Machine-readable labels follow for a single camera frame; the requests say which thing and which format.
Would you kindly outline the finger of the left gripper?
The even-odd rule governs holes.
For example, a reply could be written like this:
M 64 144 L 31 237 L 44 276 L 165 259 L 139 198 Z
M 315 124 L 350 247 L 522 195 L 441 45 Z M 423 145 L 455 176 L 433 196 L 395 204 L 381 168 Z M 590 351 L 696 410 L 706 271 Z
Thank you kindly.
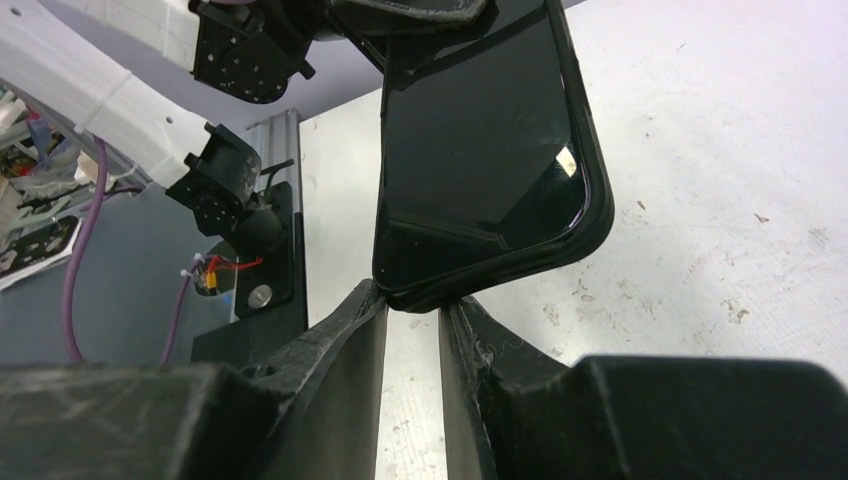
M 331 0 L 330 17 L 364 35 L 417 34 L 473 23 L 486 0 Z

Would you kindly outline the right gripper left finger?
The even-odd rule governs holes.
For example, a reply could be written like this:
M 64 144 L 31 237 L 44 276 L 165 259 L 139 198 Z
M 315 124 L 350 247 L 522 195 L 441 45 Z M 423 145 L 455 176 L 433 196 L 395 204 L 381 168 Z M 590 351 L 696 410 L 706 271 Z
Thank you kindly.
M 242 369 L 1 371 L 5 479 L 371 479 L 388 307 L 371 280 Z

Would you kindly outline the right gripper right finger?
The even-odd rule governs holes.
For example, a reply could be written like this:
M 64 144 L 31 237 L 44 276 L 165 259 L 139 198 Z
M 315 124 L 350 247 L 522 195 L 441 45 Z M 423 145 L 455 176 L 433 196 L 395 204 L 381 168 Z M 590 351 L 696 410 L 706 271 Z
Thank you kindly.
M 843 479 L 847 391 L 786 360 L 567 366 L 466 297 L 439 312 L 453 479 Z

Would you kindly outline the black phone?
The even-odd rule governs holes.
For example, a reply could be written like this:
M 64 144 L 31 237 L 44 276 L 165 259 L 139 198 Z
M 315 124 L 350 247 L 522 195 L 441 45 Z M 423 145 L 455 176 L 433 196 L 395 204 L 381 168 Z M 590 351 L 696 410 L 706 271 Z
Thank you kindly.
M 597 250 L 614 200 L 557 1 L 387 42 L 373 279 L 425 313 Z

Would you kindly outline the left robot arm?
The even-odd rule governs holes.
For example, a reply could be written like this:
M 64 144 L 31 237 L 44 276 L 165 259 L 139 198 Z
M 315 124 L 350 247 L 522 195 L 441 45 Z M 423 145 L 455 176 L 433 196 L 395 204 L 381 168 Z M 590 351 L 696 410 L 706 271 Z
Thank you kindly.
M 252 104 L 311 78 L 316 40 L 350 40 L 376 66 L 383 36 L 456 30 L 481 1 L 77 1 L 74 8 L 151 47 L 193 78 Z M 258 154 L 139 79 L 37 1 L 1 5 L 1 78 L 108 143 L 175 201 L 199 230 L 241 256 L 268 259 L 290 240 L 254 190 Z

